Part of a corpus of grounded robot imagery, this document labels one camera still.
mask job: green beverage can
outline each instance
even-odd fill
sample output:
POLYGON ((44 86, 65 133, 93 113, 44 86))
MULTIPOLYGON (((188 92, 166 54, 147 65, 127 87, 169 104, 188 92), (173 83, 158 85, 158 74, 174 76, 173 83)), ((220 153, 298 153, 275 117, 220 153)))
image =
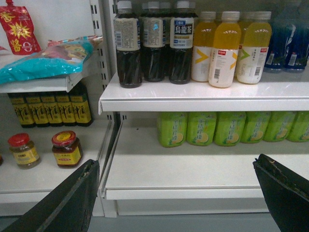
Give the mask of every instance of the green beverage can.
POLYGON ((245 126, 245 112, 218 112, 214 142, 219 146, 235 146, 245 126))
POLYGON ((190 112, 188 116, 187 142, 197 146, 212 143, 216 128, 215 112, 190 112))
POLYGON ((295 111, 272 111, 263 140, 279 142, 284 140, 292 127, 295 111))
POLYGON ((240 141, 245 144, 258 143, 264 137, 270 120, 270 111, 249 111, 246 112, 246 116, 246 123, 240 141))
POLYGON ((297 112, 291 131, 286 139, 292 142, 309 141, 309 111, 297 112))
POLYGON ((163 147, 180 146, 186 140, 188 114, 162 112, 157 118, 158 139, 163 147))

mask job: orange juice bottle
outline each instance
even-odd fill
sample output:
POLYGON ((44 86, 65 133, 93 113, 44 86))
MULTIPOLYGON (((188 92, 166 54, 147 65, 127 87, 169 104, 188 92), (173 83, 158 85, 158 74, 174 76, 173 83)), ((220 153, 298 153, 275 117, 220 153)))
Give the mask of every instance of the orange juice bottle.
POLYGON ((194 81, 208 81, 211 48, 217 28, 214 22, 215 17, 216 12, 202 11, 200 23, 195 29, 191 67, 191 78, 194 81))
POLYGON ((261 80, 270 36, 270 11, 254 13, 254 22, 248 27, 237 63, 237 79, 246 84, 256 84, 261 80))
POLYGON ((241 37, 238 20, 238 11, 224 11, 215 32, 209 72, 209 84, 214 87, 232 85, 241 37))

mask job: glass jar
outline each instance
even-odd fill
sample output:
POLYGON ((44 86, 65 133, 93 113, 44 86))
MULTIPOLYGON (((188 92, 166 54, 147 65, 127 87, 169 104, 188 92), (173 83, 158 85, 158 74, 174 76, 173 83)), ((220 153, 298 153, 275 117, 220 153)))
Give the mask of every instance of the glass jar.
POLYGON ((34 143, 30 140, 27 133, 13 135, 8 140, 10 151, 12 152, 16 163, 21 169, 33 168, 41 162, 34 143))
POLYGON ((52 138, 53 154, 59 167, 74 167, 83 157, 83 150, 75 132, 66 130, 52 138))

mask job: red jar lid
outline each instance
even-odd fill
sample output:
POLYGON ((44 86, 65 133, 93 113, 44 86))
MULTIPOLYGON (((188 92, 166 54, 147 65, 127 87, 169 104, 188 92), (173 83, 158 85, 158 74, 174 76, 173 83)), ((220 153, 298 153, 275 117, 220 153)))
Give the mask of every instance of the red jar lid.
POLYGON ((22 146, 29 142, 30 138, 27 133, 20 133, 9 138, 8 143, 11 146, 22 146))
POLYGON ((75 132, 71 130, 65 130, 55 134, 52 138, 52 143, 55 146, 62 147, 62 146, 69 146, 74 143, 76 140, 75 132))

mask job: gray floor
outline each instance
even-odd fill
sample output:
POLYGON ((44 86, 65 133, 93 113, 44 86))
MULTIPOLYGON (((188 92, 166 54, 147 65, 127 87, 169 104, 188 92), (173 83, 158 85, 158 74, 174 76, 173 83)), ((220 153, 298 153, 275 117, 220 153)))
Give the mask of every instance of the gray floor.
MULTIPOLYGON (((0 217, 0 231, 15 217, 0 217)), ((88 232, 280 232, 270 214, 92 217, 88 232)))

